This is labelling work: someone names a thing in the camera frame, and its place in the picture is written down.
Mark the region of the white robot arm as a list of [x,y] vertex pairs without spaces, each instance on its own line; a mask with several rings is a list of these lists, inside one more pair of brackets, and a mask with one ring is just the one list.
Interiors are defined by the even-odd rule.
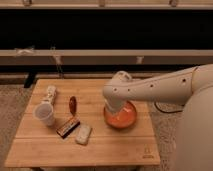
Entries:
[[142,80],[119,71],[103,86],[103,96],[112,114],[128,101],[181,105],[170,171],[213,171],[213,64]]

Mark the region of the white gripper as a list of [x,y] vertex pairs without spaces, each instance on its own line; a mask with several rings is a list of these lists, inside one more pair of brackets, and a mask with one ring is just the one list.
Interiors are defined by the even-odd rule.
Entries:
[[115,115],[116,113],[120,112],[121,109],[124,107],[125,102],[119,99],[106,99],[105,100],[105,108],[106,111]]

